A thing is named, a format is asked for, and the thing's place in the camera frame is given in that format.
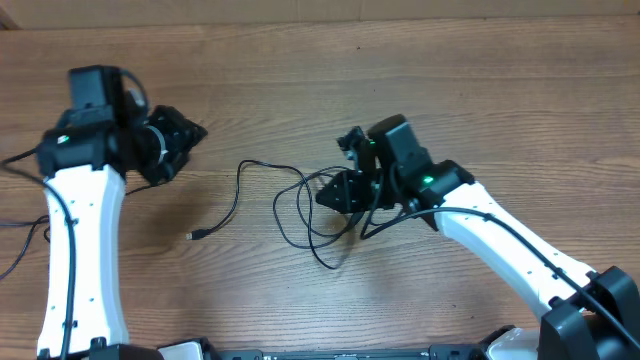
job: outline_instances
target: black cable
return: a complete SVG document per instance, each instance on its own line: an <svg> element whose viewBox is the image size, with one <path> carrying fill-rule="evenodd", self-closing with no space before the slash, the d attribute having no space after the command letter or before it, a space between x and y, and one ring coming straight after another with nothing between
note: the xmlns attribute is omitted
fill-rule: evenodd
<svg viewBox="0 0 640 360"><path fill-rule="evenodd" d="M48 215L43 215L41 217L38 218L38 220L36 221L24 221L24 222L12 222L12 223L0 223L0 227L27 227L27 226L31 226L31 225L38 225L38 224L44 224L49 222L49 216Z"/></svg>
<svg viewBox="0 0 640 360"><path fill-rule="evenodd" d="M296 174L298 174L300 176L300 179L302 181L302 183L304 184L304 186L307 189L307 195L309 196L309 216L308 216L308 220L307 220L307 237L309 240L309 249L311 250L311 253L313 254L313 256L316 258L316 260L318 260L318 262L326 267L327 269L330 270L336 270L337 267L334 266L330 266L328 265L326 262L324 262L320 256L318 255L318 253L316 252L317 246L315 246L313 244L313 237L312 237L312 226L311 226L311 219L313 217L313 194L311 192L311 187L309 186L309 182L307 181L307 177L304 176L304 174L298 170L297 168L293 167L293 166L289 166L289 165L274 165L274 164L269 164L263 161L258 161L258 160L242 160L240 162L240 164L238 164L238 169L236 171L236 194L235 194L235 198L233 200L233 205L231 206L231 210L229 210L229 212L227 213L227 215L225 215L222 220L220 220L220 222L218 224L216 224L215 226L209 228L209 229L198 229L198 230L194 230L191 233L187 234L186 238L187 240L200 240L216 231L218 231L220 228L222 228L227 221L229 220L229 218L231 217L231 215L234 213L236 206L238 205L238 197L240 195L240 173L242 171L242 166L244 164L255 164L255 165L259 165L259 166L264 166L264 167L268 167L268 168L273 168L273 169L286 169L286 170L291 170L293 172L295 172ZM298 184L294 185L293 187L291 187L288 190L291 190L293 188L295 188L296 186L298 186ZM275 204L276 204L277 198L274 199L274 209L275 209ZM277 212L274 212L274 214L276 215L276 221L279 222L279 219L277 219ZM287 240L287 242L295 247L298 247L300 245L294 244L290 241Z"/></svg>
<svg viewBox="0 0 640 360"><path fill-rule="evenodd" d="M48 242L51 243L51 226L47 226L46 229L42 232L42 237Z"/></svg>
<svg viewBox="0 0 640 360"><path fill-rule="evenodd" d="M4 278L6 278L9 274L11 274L13 269L15 269L16 266L18 266L18 263L20 262L20 260L22 260L22 257L24 256L24 254L27 252L27 249L29 248L29 244L31 243L31 239L33 238L33 233L35 232L36 228L40 224L45 224L46 221L42 221L42 220L48 217L49 217L48 215L40 216L38 220L31 222L31 230L29 230L29 235L27 235L27 241L25 241L24 246L22 247L22 251L20 251L20 254L16 258L16 260L13 262L13 264L11 264L11 266L9 266L9 268L5 272L0 274L0 280L4 280Z"/></svg>
<svg viewBox="0 0 640 360"><path fill-rule="evenodd" d="M143 186L135 188L135 189L133 189L131 191L128 191L127 193L124 194L124 196L129 196L131 194L135 194L137 192L144 191L144 190L147 190L147 189L152 189L154 187L162 186L164 184L166 184L166 182L161 182L161 183L156 184L156 185L143 185Z"/></svg>
<svg viewBox="0 0 640 360"><path fill-rule="evenodd" d="M337 170L337 169L347 169L347 168L345 168L345 167L343 167L343 166L331 166L331 167L324 168L324 169L321 169L321 170L316 171L315 173L310 174L309 176L307 176L307 177L306 177L306 179L307 179L307 181L309 181L309 180L315 179L315 178L316 178L316 177L318 177L318 176L331 176L330 174L325 173L325 171L329 171L329 170ZM284 238L284 240L285 240L289 245L293 246L293 247L294 247L294 248L296 248L296 249L309 250L309 249L310 249L310 247L309 247L309 246L305 246L305 245L298 245L298 244L296 244L296 243L292 242L292 241L287 237L287 235L285 234L284 229L283 229L283 227L282 227L282 224L280 223L280 218L278 217L278 212L277 212L277 210L276 210L276 208L277 208L277 203L278 203L278 199L280 198L280 196L282 196L284 193L286 193L286 192L288 192L288 191L290 191L290 190L294 189L294 188L297 186L297 187L298 187L298 194L297 194L297 197L296 197L296 207L297 207L297 210L298 210L298 216L300 216L300 219L302 220L302 223L304 224L304 226L305 226L305 227L309 227L309 224L307 223L307 221L304 219L304 216L302 215L302 209L301 209L301 207L300 207L300 193L301 193L302 185L303 185L303 184L304 184L304 183L302 182L302 180L300 180L300 181L299 181L298 183L296 183L295 185L289 186L288 188L286 188L286 189L284 189L284 190L280 191L280 192L275 196L275 198L273 199L273 205L272 205L272 208L273 208L273 216L274 216L274 218L275 218L275 220L276 220L276 225L278 226L278 229L280 230L280 234L282 235L282 237ZM323 237L323 238L329 238L329 239L330 239L330 240L328 240L328 241L326 241L326 242L324 242L324 243L322 243L322 244L320 244L320 245L314 245L314 246L315 246L315 248L316 248L316 249L319 249L319 248L323 248L323 247L326 247L326 246L329 246L329 245L331 245L331 244L335 243L335 242L336 242L336 241L337 241L337 240L338 240L342 235L344 235L345 233L347 233L347 232L349 232L351 229L353 229L353 228L356 226L356 224L358 224L358 222L360 222L360 220L362 219L363 215L364 215L363 213L354 213L354 214L352 214L352 215L349 217L349 219L348 219L347 224L345 225L345 227L344 227L344 228L342 228L342 230L338 231L338 232L337 232L337 233L335 233L335 234L323 234L323 233L321 233L321 232L319 232L319 231L315 230L313 227L311 227L311 232L312 232L312 233L314 233L315 235L318 235L318 236Z"/></svg>
<svg viewBox="0 0 640 360"><path fill-rule="evenodd" d="M435 208L435 209L421 210L421 211L417 211L417 212L412 213L412 214L404 215L404 216L399 217L397 219L393 219L393 220L381 225L380 227L378 227L378 228L376 228L374 230L371 230L368 234L365 234L362 238L363 239L368 239L368 238L380 233L381 231L386 230L386 229L388 229L388 228L390 228L390 227L392 227L392 226L394 226L394 225L396 225L398 223L401 223L401 222L403 222L405 220L408 220L408 219L415 219L415 218L417 218L419 216L428 215L428 214L435 214L435 213L441 213L441 212L453 212L453 213L461 213L461 214L469 214L469 215L479 216L479 217L483 218L484 221L491 221L491 222L495 223L496 225L502 227L508 233L513 235L513 237L515 237L518 241L520 241L546 267L551 269L551 271L553 271L554 274L556 274L559 278L564 280L564 282L566 282L569 286L571 286L580 295L580 297L582 297L589 305L591 305L591 309L589 309L589 310L591 310L591 311L601 315L602 317L604 317L620 333L620 335L622 335L622 337L625 338L625 340L627 340L637 350L640 350L640 343L638 343L638 341L633 337L633 335L631 335L631 333L629 333L629 331L627 329L625 329L625 327L618 321L618 319L616 319L615 316L613 316L602 304L600 304L600 302L598 302L598 300L593 298L580 285L578 285L569 276L567 276L565 274L565 272L562 270L562 268L559 268L559 267L555 266L553 264L553 262L551 262L551 260L549 260L547 257L545 257L538 249L536 249L535 246L531 245L531 243L527 239L525 239L524 236L522 236L520 233L518 233L515 229L513 229L511 226L509 226L504 221L496 218L493 214L483 213L481 211L477 211L477 210L473 210L473 209L458 208L458 207L440 207L440 208Z"/></svg>
<svg viewBox="0 0 640 360"><path fill-rule="evenodd" d="M71 212L69 211L69 208L65 204L64 199L53 187L51 187L49 184L43 182L42 180L38 179L37 177L25 171L13 169L8 166L8 164L12 162L22 160L35 153L36 153L36 149L34 148L20 155L13 156L3 160L0 163L0 166L2 167L2 169L4 169L5 171L11 174L22 176L25 179L33 183L36 183L39 186L44 187L47 191L51 193L51 195L53 195L56 201L58 201L58 203L60 204L60 207L62 208L62 211L64 212L65 222L67 223L67 231L69 233L69 280L67 284L67 307L65 312L64 334L62 338L62 349L60 350L60 359L66 360L69 354L71 329L73 327L73 302L74 302L74 295L75 295L75 288L76 288L75 286L76 285L76 238L75 238L75 232L73 231L74 220L71 218Z"/></svg>
<svg viewBox="0 0 640 360"><path fill-rule="evenodd" d="M378 176L378 183L376 184L376 195L373 198L373 203L371 204L371 209L369 209L369 216L367 216L367 220L364 222L362 226L362 230L360 231L360 239L365 240L364 236L367 232L367 227L371 224L371 218L373 218L373 213L378 208L378 202L380 201L380 196L382 195L382 187L384 186L384 173L380 173Z"/></svg>
<svg viewBox="0 0 640 360"><path fill-rule="evenodd" d="M399 218L399 217L400 217L400 216L402 216L402 215L404 215L404 209L400 209L400 210L398 211L398 213L396 214L396 216L394 216L393 218L394 218L394 219L395 219L395 218ZM369 225L373 225L373 226L381 226L381 225L383 225L383 224L384 224L384 223L377 223L377 222L374 222L374 221L373 221L373 219L371 219L371 221L369 221Z"/></svg>

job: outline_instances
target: wood grain surface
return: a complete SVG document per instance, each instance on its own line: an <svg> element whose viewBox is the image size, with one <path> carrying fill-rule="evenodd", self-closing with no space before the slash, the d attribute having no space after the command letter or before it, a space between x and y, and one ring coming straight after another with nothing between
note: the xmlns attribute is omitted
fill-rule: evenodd
<svg viewBox="0 0 640 360"><path fill-rule="evenodd" d="M271 213L294 174L346 165L335 138L404 113L436 160L453 159L516 217L598 270L640 279L640 17L223 25L0 33L0 155L38 143L68 106L66 71L127 67L155 104L209 136L174 182L127 198L120 282L134 343L208 336L221 349L418 347L535 327L489 268L423 222L320 251L289 247ZM37 171L35 161L23 168ZM129 177L129 187L141 185ZM45 212L40 190L0 174L0 220ZM305 241L291 194L285 229ZM344 223L315 208L319 229ZM380 218L391 214L380 214ZM0 232L8 266L26 231ZM0 357L33 358L47 295L36 237L0 283Z"/></svg>

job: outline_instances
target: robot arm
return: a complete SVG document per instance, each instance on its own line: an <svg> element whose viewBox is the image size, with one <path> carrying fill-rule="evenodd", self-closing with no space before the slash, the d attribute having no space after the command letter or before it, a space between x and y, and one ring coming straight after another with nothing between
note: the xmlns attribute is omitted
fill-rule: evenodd
<svg viewBox="0 0 640 360"><path fill-rule="evenodd" d="M118 223L125 175L139 171L152 186L171 181L207 132L172 107L158 106L147 116L146 96L141 101L136 92L125 93L123 75L132 76L107 66L71 70L73 107L37 148L40 172L70 210L76 237L76 281L73 299L68 299L67 224L60 204L46 192L51 223L49 297L38 359L61 356L70 300L72 358L117 346L121 357L114 359L162 359L156 351L124 345L129 334L120 304Z"/></svg>
<svg viewBox="0 0 640 360"><path fill-rule="evenodd" d="M461 207L493 214L522 234L546 258L552 259L578 285L585 286L587 273L595 272L547 242L505 211L478 182L463 184L444 196L442 207ZM452 212L435 214L440 232L482 259L527 303L538 321L551 310L553 298L568 299L575 290L546 267L513 235L478 216Z"/></svg>
<svg viewBox="0 0 640 360"><path fill-rule="evenodd" d="M640 296L633 280L616 267L598 274L563 254L500 207L464 168L432 162L404 116L383 120L366 136L353 128L338 145L355 169L337 174L316 202L345 214L402 204L408 214L402 219L420 217L467 247L535 314L539 337L520 329L504 334L487 344L490 359L639 358ZM593 314L583 315L584 309Z"/></svg>

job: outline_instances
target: wooden table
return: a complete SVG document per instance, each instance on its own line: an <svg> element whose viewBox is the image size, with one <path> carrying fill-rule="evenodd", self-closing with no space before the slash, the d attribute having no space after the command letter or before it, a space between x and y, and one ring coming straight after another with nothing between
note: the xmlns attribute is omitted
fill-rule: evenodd
<svg viewBox="0 0 640 360"><path fill-rule="evenodd" d="M198 242L255 158L305 172L347 164L335 138L404 113L436 160L453 159L543 238L598 270L640 279L640 17L184 26L0 33L0 155L33 147L68 107L66 71L127 67L155 104L209 136L170 185L127 198L120 284L134 343L208 336L219 348L318 350L478 341L535 327L489 268L423 222L320 251L288 246L271 213L294 174L242 175L237 215ZM37 171L33 159L24 168ZM0 175L0 219L45 212L38 188ZM142 184L130 176L130 187ZM293 194L285 229L305 241ZM343 223L316 208L316 224ZM8 266L26 230L0 232ZM33 358L47 296L36 236L0 283L0 357Z"/></svg>

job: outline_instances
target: cable plug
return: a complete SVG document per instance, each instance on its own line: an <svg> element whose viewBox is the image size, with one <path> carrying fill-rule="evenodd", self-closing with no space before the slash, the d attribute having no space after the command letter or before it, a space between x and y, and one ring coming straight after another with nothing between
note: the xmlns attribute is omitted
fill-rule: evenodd
<svg viewBox="0 0 640 360"><path fill-rule="evenodd" d="M192 232L188 233L187 236L185 236L185 238L187 240L200 240L200 239L204 238L207 235L209 235L209 230L208 229L198 229L198 230L193 230Z"/></svg>

